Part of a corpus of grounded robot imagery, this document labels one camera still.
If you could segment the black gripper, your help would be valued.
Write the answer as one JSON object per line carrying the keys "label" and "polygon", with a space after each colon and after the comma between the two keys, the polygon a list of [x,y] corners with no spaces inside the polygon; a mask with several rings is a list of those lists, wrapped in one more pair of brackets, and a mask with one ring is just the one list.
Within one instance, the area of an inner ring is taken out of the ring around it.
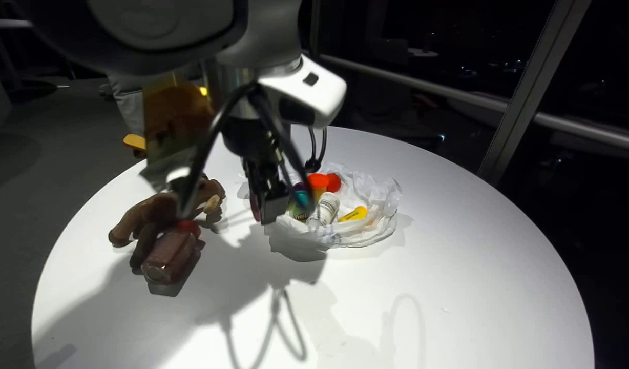
{"label": "black gripper", "polygon": [[277,140],[258,121],[232,121],[223,141],[243,160],[255,220],[275,223],[291,204],[291,188],[280,178]]}

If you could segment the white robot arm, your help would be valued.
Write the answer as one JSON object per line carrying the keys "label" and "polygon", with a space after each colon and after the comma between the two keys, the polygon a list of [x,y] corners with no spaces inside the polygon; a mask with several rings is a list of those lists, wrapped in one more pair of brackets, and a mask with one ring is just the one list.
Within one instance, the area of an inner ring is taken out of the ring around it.
{"label": "white robot arm", "polygon": [[17,0],[40,37],[66,57],[107,74],[149,81],[189,64],[205,66],[215,102],[211,125],[186,148],[152,159],[143,178],[168,188],[181,209],[215,141],[243,159],[255,220],[270,223],[291,206],[309,216],[314,190],[284,124],[291,101],[328,127],[347,82],[308,57],[300,40],[302,0]]}

